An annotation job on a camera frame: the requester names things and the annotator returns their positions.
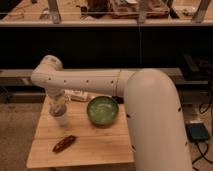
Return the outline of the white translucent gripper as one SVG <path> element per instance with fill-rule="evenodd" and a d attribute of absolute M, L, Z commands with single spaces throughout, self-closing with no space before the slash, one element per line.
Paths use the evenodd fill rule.
<path fill-rule="evenodd" d="M 60 126 L 65 126 L 68 124 L 68 114 L 66 99 L 60 97 L 58 99 L 53 99 L 50 101 L 49 114 L 55 119 L 55 121 Z"/>

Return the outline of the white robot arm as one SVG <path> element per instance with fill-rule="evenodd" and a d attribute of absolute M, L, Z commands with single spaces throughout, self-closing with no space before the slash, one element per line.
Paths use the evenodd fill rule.
<path fill-rule="evenodd" d="M 136 171 L 192 171 L 180 98 L 163 71 L 145 69 L 65 70 L 47 55 L 31 81 L 56 100 L 66 89 L 124 99 Z"/>

